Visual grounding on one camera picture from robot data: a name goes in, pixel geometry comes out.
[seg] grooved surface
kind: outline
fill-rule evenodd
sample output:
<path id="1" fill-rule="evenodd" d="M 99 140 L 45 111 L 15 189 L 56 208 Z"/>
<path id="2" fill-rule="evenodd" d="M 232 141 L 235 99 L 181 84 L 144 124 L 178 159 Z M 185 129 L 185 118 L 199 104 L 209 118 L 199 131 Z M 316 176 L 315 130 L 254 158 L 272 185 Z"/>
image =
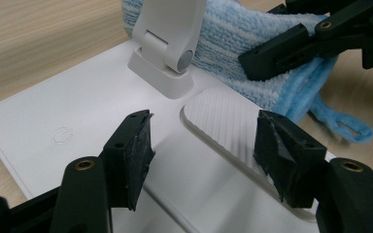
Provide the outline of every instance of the grooved surface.
<path id="1" fill-rule="evenodd" d="M 259 110 L 235 91 L 214 87 L 188 102 L 184 115 L 213 146 L 221 146 L 251 169 L 258 169 L 253 151 Z"/>

